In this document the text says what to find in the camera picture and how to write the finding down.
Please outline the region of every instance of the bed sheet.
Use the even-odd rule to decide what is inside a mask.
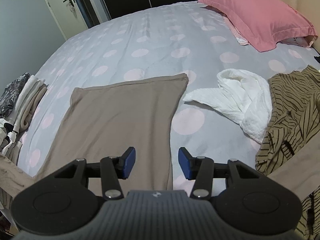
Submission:
[[[75,87],[185,72],[189,77],[187,93],[217,87],[217,73],[227,68],[249,70],[266,79],[278,72],[302,70],[308,64],[319,69],[313,58],[317,55],[314,49],[281,43],[263,53],[250,45],[240,46],[222,16],[197,2],[151,8],[113,19],[66,41],[36,74],[45,79],[48,91],[21,138],[18,166],[31,176],[37,173]],[[179,167],[179,147],[217,163],[236,158],[251,167],[259,149],[259,144],[237,124],[196,102],[180,101],[170,135],[176,189],[192,187],[184,182]],[[214,194],[224,188],[222,180],[215,181]]]

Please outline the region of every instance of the metal screw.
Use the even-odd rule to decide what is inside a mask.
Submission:
[[[116,198],[121,195],[121,192],[117,189],[109,189],[104,194],[108,198]]]
[[[193,195],[195,195],[198,198],[206,197],[207,195],[209,195],[209,191],[207,191],[206,189],[200,188],[200,189],[194,190]]]

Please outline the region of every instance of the pink pillow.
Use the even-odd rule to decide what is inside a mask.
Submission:
[[[293,37],[317,38],[315,27],[281,0],[199,0],[225,13],[240,34],[258,51],[275,49]]]

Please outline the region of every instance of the striped garment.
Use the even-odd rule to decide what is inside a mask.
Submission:
[[[265,175],[289,160],[320,130],[319,71],[309,65],[302,72],[276,74],[268,82],[272,115],[256,155],[256,169]],[[320,187],[302,206],[296,233],[315,239],[320,236]]]

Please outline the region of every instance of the door frame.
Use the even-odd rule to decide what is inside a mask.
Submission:
[[[62,28],[61,28],[61,26],[60,26],[60,24],[59,24],[59,22],[58,22],[58,20],[57,20],[56,16],[54,15],[54,12],[53,12],[52,8],[50,7],[50,3],[48,2],[48,0],[44,0],[44,1],[45,1],[45,3],[47,4],[47,7],[49,8],[49,11],[51,12],[52,17],[53,17],[54,21],[56,22],[56,24],[57,24],[57,26],[58,26],[59,30],[61,31],[61,33],[62,33],[62,35],[63,35],[64,39],[67,41],[67,40],[68,40],[68,39],[67,39],[67,36],[66,36],[66,35],[65,35],[65,33],[63,32],[63,30],[62,30]]]

